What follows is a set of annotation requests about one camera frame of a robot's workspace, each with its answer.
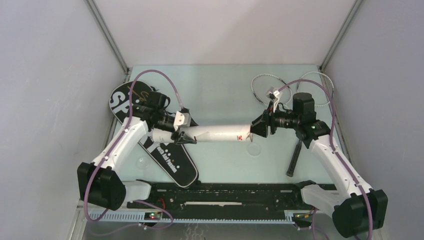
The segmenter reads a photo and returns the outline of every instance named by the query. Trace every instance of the white wall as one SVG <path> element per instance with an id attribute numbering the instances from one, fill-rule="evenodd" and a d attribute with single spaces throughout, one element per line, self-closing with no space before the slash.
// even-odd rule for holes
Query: white wall
<path id="1" fill-rule="evenodd" d="M 129 66 L 320 65 L 355 0 L 96 0 Z"/>
<path id="2" fill-rule="evenodd" d="M 388 195 L 391 239 L 424 235 L 424 1 L 365 1 L 330 62 L 358 171 Z"/>
<path id="3" fill-rule="evenodd" d="M 1 239 L 65 239 L 123 73 L 83 0 L 0 2 Z"/>

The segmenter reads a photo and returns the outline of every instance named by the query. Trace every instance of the black racket grip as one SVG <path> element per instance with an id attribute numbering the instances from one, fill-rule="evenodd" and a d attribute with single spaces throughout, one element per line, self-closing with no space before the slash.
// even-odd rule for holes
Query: black racket grip
<path id="1" fill-rule="evenodd" d="M 299 140 L 294 148 L 293 156 L 291 156 L 290 165 L 288 166 L 288 170 L 286 175 L 289 177 L 293 177 L 293 173 L 295 172 L 296 164 L 298 163 L 299 154 L 302 150 L 302 141 Z"/>

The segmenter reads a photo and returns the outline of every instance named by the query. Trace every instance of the white cylinder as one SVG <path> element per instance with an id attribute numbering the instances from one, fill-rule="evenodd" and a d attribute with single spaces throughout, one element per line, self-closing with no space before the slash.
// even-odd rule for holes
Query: white cylinder
<path id="1" fill-rule="evenodd" d="M 246 125 L 218 125 L 218 126 L 190 126 L 181 127 L 180 132 L 196 142 L 244 142 L 252 141 L 250 124 Z M 152 140 L 157 143 L 173 143 L 171 133 L 160 129 L 153 129 Z"/>

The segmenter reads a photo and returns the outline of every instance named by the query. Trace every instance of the robotic arm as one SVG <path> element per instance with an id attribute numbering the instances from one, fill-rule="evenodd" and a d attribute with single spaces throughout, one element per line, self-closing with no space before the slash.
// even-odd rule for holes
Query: robotic arm
<path id="1" fill-rule="evenodd" d="M 196 144 L 214 141 L 252 141 L 253 134 L 266 138 L 268 132 L 274 134 L 277 128 L 294 129 L 296 136 L 306 148 L 319 159 L 330 175 L 338 195 L 323 190 L 312 181 L 295 184 L 295 201 L 320 209 L 332 217 L 339 233 L 351 237 L 368 230 L 368 213 L 365 198 L 369 200 L 373 229 L 383 226 L 388 198 L 382 190 L 373 190 L 361 178 L 348 159 L 335 145 L 331 147 L 330 129 L 323 121 L 316 119 L 314 99 L 309 93 L 293 96 L 293 110 L 280 111 L 278 102 L 281 93 L 270 89 L 268 108 L 251 124 L 222 126 L 193 126 L 188 109 L 177 111 L 175 117 L 165 111 L 165 100 L 169 98 L 159 92 L 151 92 L 145 105 L 133 106 L 133 118 L 129 128 L 122 127 L 118 135 L 126 133 L 117 143 L 115 139 L 92 163 L 82 163 L 78 168 L 78 182 L 81 199 L 84 198 L 87 179 L 99 164 L 109 148 L 114 150 L 97 173 L 89 193 L 90 203 L 116 210 L 123 202 L 147 199 L 151 186 L 140 180 L 121 182 L 118 175 L 123 162 L 138 140 L 152 131 L 154 142 L 174 144 Z M 362 186 L 365 195 L 360 191 Z"/>

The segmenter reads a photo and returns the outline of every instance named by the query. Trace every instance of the light blue tabletop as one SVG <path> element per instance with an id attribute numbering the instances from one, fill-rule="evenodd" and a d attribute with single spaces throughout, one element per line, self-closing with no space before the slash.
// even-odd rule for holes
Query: light blue tabletop
<path id="1" fill-rule="evenodd" d="M 272 74 L 291 82 L 307 72 L 318 70 L 315 65 L 135 66 L 130 81 L 148 69 L 168 75 L 176 85 L 184 106 L 190 109 L 191 116 L 201 126 L 250 124 L 262 114 L 266 106 L 259 103 L 251 91 L 251 80 L 259 74 Z M 321 83 L 317 74 L 310 74 L 307 79 Z M 171 98 L 168 111 L 180 109 L 172 87 L 164 77 L 147 73 L 139 80 Z M 257 95 L 266 100 L 265 93 L 270 87 L 282 85 L 275 78 L 263 76 L 255 81 L 254 88 Z M 311 93 L 316 104 L 327 102 L 325 94 L 313 84 L 301 83 L 299 90 Z M 288 91 L 284 92 L 281 102 L 285 102 L 289 95 Z M 331 125 L 328 106 L 316 107 L 315 111 L 318 119 Z M 205 183 L 297 183 L 305 180 L 332 183 L 318 159 L 305 146 L 300 152 L 294 177 L 286 176 L 297 141 L 294 130 L 281 128 L 268 138 L 255 135 L 253 143 L 200 142 L 187 144 L 186 148 L 197 166 L 199 180 Z M 122 173 L 120 178 L 123 181 L 133 176 L 146 181 L 171 182 L 139 145 L 129 155 Z"/>

